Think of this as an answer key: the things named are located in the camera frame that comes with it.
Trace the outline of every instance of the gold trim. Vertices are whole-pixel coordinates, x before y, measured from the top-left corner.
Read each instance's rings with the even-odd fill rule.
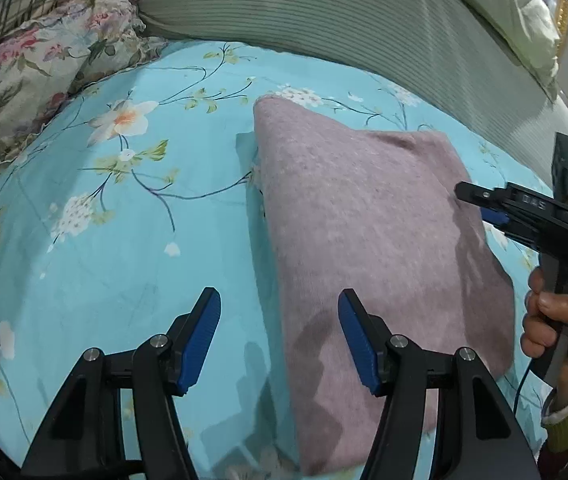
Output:
[[[568,0],[557,0],[555,26],[560,34],[560,42],[557,46],[557,58],[560,59],[566,46],[566,36],[568,35]]]

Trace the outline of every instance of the screw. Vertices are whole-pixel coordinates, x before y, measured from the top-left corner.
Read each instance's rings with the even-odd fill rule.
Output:
[[[391,345],[395,348],[404,348],[408,346],[408,339],[406,339],[403,335],[396,334],[391,337]]]
[[[157,334],[151,338],[151,346],[154,348],[163,348],[168,343],[168,338],[164,334]]]
[[[100,356],[100,353],[99,348],[89,348],[84,352],[83,357],[87,361],[95,361]]]
[[[459,355],[464,361],[473,361],[477,357],[475,350],[466,346],[459,349]]]

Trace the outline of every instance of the folded pink cloth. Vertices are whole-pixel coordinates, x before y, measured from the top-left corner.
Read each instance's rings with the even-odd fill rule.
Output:
[[[254,119],[301,468],[323,474],[365,462],[384,402],[359,382],[342,289],[393,333],[470,346],[499,376],[513,358],[513,288],[478,208],[454,198],[468,174],[444,134],[351,130],[276,96]],[[435,422],[430,396],[425,429]]]

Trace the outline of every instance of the blue gripper pad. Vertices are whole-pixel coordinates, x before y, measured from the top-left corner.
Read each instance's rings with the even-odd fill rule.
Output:
[[[355,362],[355,368],[359,374],[359,380],[370,390],[373,395],[380,393],[382,381],[379,378],[377,370],[379,370],[378,352],[373,347],[374,341],[371,341],[366,335],[366,330],[362,326],[360,318],[366,316],[368,322],[368,314],[363,309],[359,301],[359,305],[355,306],[349,300],[349,293],[352,289],[342,291],[337,300],[337,315],[341,329],[346,336],[346,342],[349,344],[350,354]],[[355,312],[355,308],[359,308],[359,316]]]
[[[190,315],[196,315],[196,310],[197,305]],[[181,370],[177,380],[177,389],[179,389],[182,395],[199,379],[199,373],[204,365],[204,359],[213,340],[213,334],[217,328],[221,313],[222,301],[218,291],[213,289],[208,301],[199,313],[199,319],[195,322],[195,327],[193,327],[190,333],[189,340],[184,346],[181,356]]]
[[[510,218],[506,213],[501,213],[498,211],[493,211],[493,209],[488,209],[487,207],[481,208],[481,219],[484,222],[493,224],[495,227],[506,225],[510,222]]]

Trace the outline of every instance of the light blue bed sheet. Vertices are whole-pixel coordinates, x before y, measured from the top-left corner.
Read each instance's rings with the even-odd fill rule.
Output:
[[[176,399],[195,468],[207,478],[299,476],[274,261],[252,185],[252,105],[268,92],[352,128],[441,130],[476,183],[550,193],[506,153],[378,76],[240,43],[171,44],[151,65],[87,88],[0,177],[0,446],[18,464],[84,349],[136,348],[214,286],[219,327],[199,382]],[[515,365],[499,381],[512,402],[537,257],[493,230],[487,241],[515,286]],[[547,393],[530,377],[518,412],[535,450]],[[128,396],[131,456],[132,415]],[[432,444],[425,435],[417,479],[428,477]]]

